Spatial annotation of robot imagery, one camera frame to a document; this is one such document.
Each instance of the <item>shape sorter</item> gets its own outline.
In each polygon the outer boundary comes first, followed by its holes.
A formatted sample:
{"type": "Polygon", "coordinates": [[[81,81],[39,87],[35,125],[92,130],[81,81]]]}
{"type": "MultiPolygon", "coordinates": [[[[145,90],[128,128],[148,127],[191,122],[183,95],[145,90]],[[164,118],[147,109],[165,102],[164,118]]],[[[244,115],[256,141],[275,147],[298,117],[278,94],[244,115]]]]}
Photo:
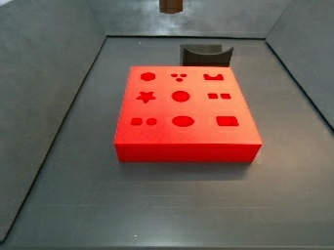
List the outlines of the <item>shape sorter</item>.
{"type": "Polygon", "coordinates": [[[113,145],[120,161],[252,162],[262,140],[232,69],[133,66],[113,145]]]}

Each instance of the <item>black object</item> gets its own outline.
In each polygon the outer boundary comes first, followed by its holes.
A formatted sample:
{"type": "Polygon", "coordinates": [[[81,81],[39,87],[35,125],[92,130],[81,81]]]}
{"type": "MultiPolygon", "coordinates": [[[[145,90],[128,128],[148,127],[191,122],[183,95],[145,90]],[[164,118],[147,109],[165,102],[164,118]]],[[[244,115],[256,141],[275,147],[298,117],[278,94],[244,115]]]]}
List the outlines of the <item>black object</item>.
{"type": "Polygon", "coordinates": [[[222,52],[222,45],[182,45],[182,66],[230,66],[234,47],[222,52]]]}

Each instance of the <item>shape-shaped hole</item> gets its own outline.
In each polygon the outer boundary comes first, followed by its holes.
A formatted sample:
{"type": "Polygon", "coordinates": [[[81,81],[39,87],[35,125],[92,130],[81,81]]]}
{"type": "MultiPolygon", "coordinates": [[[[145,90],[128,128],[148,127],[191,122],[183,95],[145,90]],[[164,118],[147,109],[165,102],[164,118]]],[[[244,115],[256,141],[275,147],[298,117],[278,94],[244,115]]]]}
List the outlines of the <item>shape-shaped hole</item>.
{"type": "Polygon", "coordinates": [[[210,99],[218,99],[218,95],[215,93],[208,93],[207,96],[210,99]]]}
{"type": "Polygon", "coordinates": [[[153,97],[153,92],[139,92],[139,96],[136,97],[137,100],[141,100],[144,104],[147,104],[151,100],[155,100],[156,98],[153,97]]]}
{"type": "Polygon", "coordinates": [[[131,125],[139,126],[141,124],[141,118],[132,118],[131,125]]]}
{"type": "Polygon", "coordinates": [[[179,127],[190,127],[194,125],[195,121],[191,117],[182,115],[173,117],[172,123],[179,127]]]}
{"type": "Polygon", "coordinates": [[[156,124],[156,119],[155,118],[148,118],[145,120],[145,124],[149,125],[149,126],[155,125],[156,124]]]}
{"type": "Polygon", "coordinates": [[[231,95],[227,93],[220,94],[222,99],[231,99],[231,95]]]}
{"type": "Polygon", "coordinates": [[[222,74],[216,74],[215,76],[210,76],[208,74],[203,74],[203,79],[206,81],[222,81],[224,79],[222,74]]]}
{"type": "Polygon", "coordinates": [[[175,91],[172,93],[172,99],[176,102],[186,102],[190,99],[191,95],[186,91],[175,91]]]}
{"type": "Polygon", "coordinates": [[[218,126],[239,126],[239,122],[235,116],[216,116],[218,126]]]}

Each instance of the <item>red block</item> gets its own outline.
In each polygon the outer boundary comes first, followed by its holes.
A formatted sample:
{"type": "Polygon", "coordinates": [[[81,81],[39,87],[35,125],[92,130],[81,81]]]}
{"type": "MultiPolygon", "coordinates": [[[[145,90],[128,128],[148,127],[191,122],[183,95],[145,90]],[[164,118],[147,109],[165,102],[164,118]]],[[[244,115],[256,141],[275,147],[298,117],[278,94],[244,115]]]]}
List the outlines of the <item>red block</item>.
{"type": "Polygon", "coordinates": [[[262,140],[232,69],[133,66],[113,144],[120,161],[252,162],[262,140]]]}

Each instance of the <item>gray floor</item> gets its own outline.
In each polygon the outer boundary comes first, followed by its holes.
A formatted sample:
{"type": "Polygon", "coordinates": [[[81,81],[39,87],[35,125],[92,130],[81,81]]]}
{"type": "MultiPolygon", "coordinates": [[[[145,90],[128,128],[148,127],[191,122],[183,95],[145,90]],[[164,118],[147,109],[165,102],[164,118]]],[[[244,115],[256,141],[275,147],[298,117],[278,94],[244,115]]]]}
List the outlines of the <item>gray floor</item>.
{"type": "Polygon", "coordinates": [[[2,246],[334,246],[332,148],[264,41],[109,38],[2,246]],[[129,67],[179,64],[184,43],[235,46],[263,139],[252,165],[116,160],[129,67]]]}

